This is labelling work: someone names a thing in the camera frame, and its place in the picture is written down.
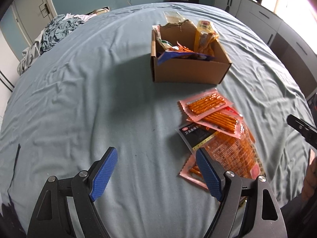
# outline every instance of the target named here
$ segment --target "blue gripper pad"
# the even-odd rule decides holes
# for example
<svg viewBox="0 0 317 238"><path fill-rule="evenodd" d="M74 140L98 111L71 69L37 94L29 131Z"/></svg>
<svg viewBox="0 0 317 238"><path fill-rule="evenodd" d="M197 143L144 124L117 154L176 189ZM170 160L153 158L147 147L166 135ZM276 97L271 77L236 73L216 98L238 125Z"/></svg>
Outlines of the blue gripper pad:
<svg viewBox="0 0 317 238"><path fill-rule="evenodd" d="M93 202L104 193L117 162L118 151L113 148L93 179L92 190L89 194Z"/></svg>
<svg viewBox="0 0 317 238"><path fill-rule="evenodd" d="M201 149L196 151L196 163L199 170L206 182L207 188L211 196L215 197L218 201L222 200L221 180L217 175L215 169L208 162Z"/></svg>

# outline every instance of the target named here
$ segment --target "silver bolt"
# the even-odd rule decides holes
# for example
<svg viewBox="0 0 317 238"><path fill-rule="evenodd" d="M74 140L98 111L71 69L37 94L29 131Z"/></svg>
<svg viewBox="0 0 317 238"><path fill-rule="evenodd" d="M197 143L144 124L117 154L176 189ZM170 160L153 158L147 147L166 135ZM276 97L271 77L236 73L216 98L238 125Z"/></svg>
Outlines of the silver bolt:
<svg viewBox="0 0 317 238"><path fill-rule="evenodd" d="M55 181L55 176L50 176L47 180L49 181L49 182L54 182Z"/></svg>
<svg viewBox="0 0 317 238"><path fill-rule="evenodd" d="M265 181L266 181L266 178L265 178L264 176L259 176L259 181L265 182Z"/></svg>
<svg viewBox="0 0 317 238"><path fill-rule="evenodd" d="M233 171L227 171L227 172L226 172L226 175L227 175L228 177L234 177L235 173L234 173Z"/></svg>
<svg viewBox="0 0 317 238"><path fill-rule="evenodd" d="M81 172L79 173L79 176L80 176L80 177L86 177L87 174L88 174L87 171L81 171Z"/></svg>

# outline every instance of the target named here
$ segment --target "cardboard box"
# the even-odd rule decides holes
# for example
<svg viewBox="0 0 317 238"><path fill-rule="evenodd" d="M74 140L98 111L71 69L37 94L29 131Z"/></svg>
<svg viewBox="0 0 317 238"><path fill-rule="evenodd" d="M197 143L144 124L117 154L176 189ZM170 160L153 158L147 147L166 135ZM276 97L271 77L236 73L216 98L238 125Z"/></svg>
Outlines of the cardboard box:
<svg viewBox="0 0 317 238"><path fill-rule="evenodd" d="M196 26L189 20L180 24L167 24L160 27L162 40L172 44L178 41L182 46L194 50ZM213 61L192 59L169 59L158 65L157 53L164 50L156 41L155 31L152 30L151 71L154 82L182 82L219 84L231 66L226 51L218 40L212 43L215 52Z"/></svg>

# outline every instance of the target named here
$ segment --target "black cable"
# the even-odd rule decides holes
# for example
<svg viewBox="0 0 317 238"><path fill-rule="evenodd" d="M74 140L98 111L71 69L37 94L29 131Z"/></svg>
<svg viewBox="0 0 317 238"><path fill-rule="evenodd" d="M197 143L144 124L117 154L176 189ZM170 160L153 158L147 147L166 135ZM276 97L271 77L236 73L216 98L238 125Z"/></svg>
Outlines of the black cable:
<svg viewBox="0 0 317 238"><path fill-rule="evenodd" d="M14 88L13 84L7 79L7 77L0 71L0 74L5 78L7 82Z"/></svg>
<svg viewBox="0 0 317 238"><path fill-rule="evenodd" d="M13 92L13 90L11 90L10 88L9 88L9 86L7 85L7 84L5 84L4 83L4 81L0 78L0 81L4 84L4 86L6 86L7 88L8 88L8 90L10 90L11 92Z"/></svg>

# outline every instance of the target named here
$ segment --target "bed sheet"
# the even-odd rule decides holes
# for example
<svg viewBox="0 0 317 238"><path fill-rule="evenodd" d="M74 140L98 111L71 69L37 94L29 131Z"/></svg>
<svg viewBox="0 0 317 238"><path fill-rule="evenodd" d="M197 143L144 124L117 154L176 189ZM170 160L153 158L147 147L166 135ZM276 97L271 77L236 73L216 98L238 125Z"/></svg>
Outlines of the bed sheet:
<svg viewBox="0 0 317 238"><path fill-rule="evenodd" d="M177 101L212 85L151 78L152 25L164 25L163 11L171 10L195 24L214 22L232 60L219 91L244 115L280 206L300 193L310 146L286 117L313 121L298 85L270 48L220 9L146 4L92 18L16 84L1 127L0 191L8 203L20 144L9 194L25 231L46 179L88 169L109 146L118 149L118 164L95 205L111 237L203 237L207 231L218 202L178 177L190 151L175 129L184 121ZM82 237L71 202L70 211Z"/></svg>

